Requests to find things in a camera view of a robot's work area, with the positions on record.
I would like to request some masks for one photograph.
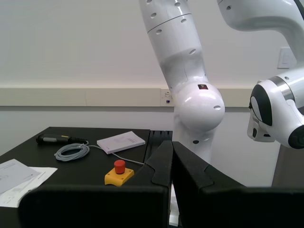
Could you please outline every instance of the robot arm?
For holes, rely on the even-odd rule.
[[[210,163],[216,127],[225,114],[208,82],[187,0],[139,0],[143,20],[175,103],[173,140]]]
[[[304,148],[304,0],[218,0],[226,23],[240,31],[282,33],[297,66],[259,82],[250,98],[248,136],[255,141]]]

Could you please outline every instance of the coiled cable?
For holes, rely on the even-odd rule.
[[[54,156],[59,161],[62,161],[62,162],[67,162],[68,161],[69,162],[69,161],[72,161],[72,160],[76,160],[76,159],[85,157],[90,152],[90,147],[94,147],[94,148],[98,148],[100,150],[103,150],[99,146],[88,145],[88,144],[89,144],[89,142],[86,141],[86,144],[74,143],[74,144],[66,145],[64,147],[61,147],[54,154]],[[79,151],[75,152],[75,153],[72,153],[72,154],[67,154],[67,155],[63,154],[63,153],[66,153],[68,151],[74,151],[74,150],[79,150]],[[116,156],[117,158],[125,160],[127,162],[133,162],[133,163],[136,163],[136,164],[144,165],[144,163],[141,163],[141,162],[138,162],[138,161],[133,161],[133,160],[122,158],[115,153],[112,153],[112,154],[114,156]]]

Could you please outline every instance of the cable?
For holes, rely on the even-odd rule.
[[[66,145],[66,146],[60,148],[54,154],[54,156],[59,161],[62,161],[62,162],[67,162],[68,161],[69,162],[69,161],[72,161],[72,160],[76,160],[76,159],[85,157],[90,152],[90,147],[94,147],[94,148],[98,148],[100,150],[103,150],[99,146],[88,145],[88,144],[89,144],[89,142],[86,141],[86,144],[74,143],[74,144]],[[67,151],[72,151],[72,150],[79,150],[79,151],[76,152],[76,153],[73,153],[73,154],[63,155],[63,153],[65,153]],[[122,158],[115,153],[112,153],[112,154],[114,156],[116,156],[117,158],[125,160],[127,162],[133,162],[133,163],[136,163],[136,164],[144,165],[144,163],[141,163],[141,162],[138,162],[138,161],[133,161],[133,160],[129,160],[129,159],[126,159],[126,158]]]

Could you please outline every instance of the black table surface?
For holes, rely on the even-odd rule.
[[[89,141],[89,145],[97,145],[97,140],[129,131],[133,131],[137,136],[148,142],[150,130],[49,127],[41,133],[84,138]],[[107,155],[102,150],[91,148],[90,153],[84,158],[75,161],[60,162],[55,159],[54,154],[62,145],[38,145],[36,143],[37,135],[2,155],[0,157],[0,163],[16,159],[29,167],[58,168],[58,170],[43,183],[44,185],[104,185],[105,175],[114,167],[114,162],[118,160],[114,155]],[[147,144],[118,152],[117,155],[134,161],[144,162],[146,146]],[[141,165],[126,162],[126,167],[136,172],[140,169]],[[0,207],[0,227],[21,227],[18,221],[17,209]]]

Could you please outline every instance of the wall outlet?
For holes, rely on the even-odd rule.
[[[169,89],[161,89],[161,107],[174,107],[173,98]]]
[[[296,65],[296,59],[290,48],[284,47],[281,49],[278,69],[291,69]]]

